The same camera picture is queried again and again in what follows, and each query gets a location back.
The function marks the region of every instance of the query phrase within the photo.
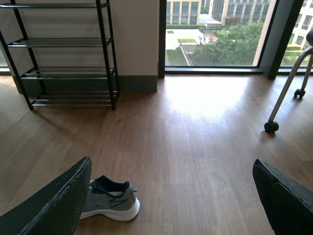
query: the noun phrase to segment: railing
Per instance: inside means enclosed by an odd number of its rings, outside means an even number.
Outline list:
[[[186,60],[187,65],[188,65],[188,66],[192,66],[193,64],[192,64],[192,62],[191,62],[191,60],[190,60],[190,58],[189,58],[188,52],[186,51],[184,45],[183,45],[182,43],[179,43],[179,47],[180,47],[180,49],[181,49],[181,51],[182,51],[182,54],[183,54],[184,57],[185,57],[185,60]]]

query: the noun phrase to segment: white wall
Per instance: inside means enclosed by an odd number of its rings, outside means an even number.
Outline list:
[[[23,2],[56,2],[53,0],[25,0]],[[67,0],[59,2],[88,2]],[[111,0],[113,34],[119,75],[157,75],[158,61],[158,0]],[[99,37],[95,9],[27,9],[21,10],[29,37]],[[16,35],[18,27],[12,10],[0,11],[0,28],[6,38]],[[24,57],[16,50],[15,59]],[[97,48],[36,49],[38,64],[42,66],[99,66],[103,55]]]
[[[157,75],[158,0],[111,0],[120,75]]]

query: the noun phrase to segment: glass pane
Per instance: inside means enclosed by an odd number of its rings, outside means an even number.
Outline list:
[[[167,0],[165,65],[256,66],[275,2]]]
[[[306,41],[307,33],[313,27],[313,1],[304,1],[296,24],[293,28],[288,46],[286,48],[281,67],[292,67],[300,54],[310,47]],[[301,66],[306,67],[309,57],[305,58]]]
[[[7,67],[6,61],[3,57],[2,51],[0,50],[0,67]]]

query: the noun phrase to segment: metal chair leg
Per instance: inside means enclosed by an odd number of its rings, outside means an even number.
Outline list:
[[[275,131],[278,130],[279,128],[279,125],[277,122],[274,121],[274,118],[281,106],[281,104],[283,103],[283,100],[286,96],[286,93],[293,81],[293,78],[295,77],[301,63],[303,62],[303,60],[309,56],[309,55],[312,55],[313,54],[313,47],[309,47],[308,49],[306,49],[305,51],[303,51],[301,53],[301,55],[298,57],[298,59],[296,60],[294,66],[292,67],[292,70],[287,78],[287,81],[278,97],[278,100],[273,108],[273,111],[272,113],[270,114],[269,116],[269,119],[268,119],[268,122],[265,123],[264,125],[264,129],[266,132],[268,133],[273,133]],[[310,71],[311,71],[311,68],[312,68],[312,64],[313,64],[313,56],[310,57],[310,60],[309,60],[309,64],[308,64],[308,68],[307,68],[307,71],[306,71],[306,75],[305,75],[305,78],[304,78],[304,81],[303,81],[303,84],[302,86],[305,88],[307,82],[308,82],[308,79],[309,79],[309,74],[310,74]]]

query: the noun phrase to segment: pavement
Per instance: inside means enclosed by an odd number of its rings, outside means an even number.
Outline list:
[[[198,29],[167,29],[166,30],[166,50],[175,50],[179,47],[178,39],[194,39],[195,43],[184,43],[185,45],[197,45],[201,42],[207,44],[209,42],[208,38],[203,42],[204,34]]]

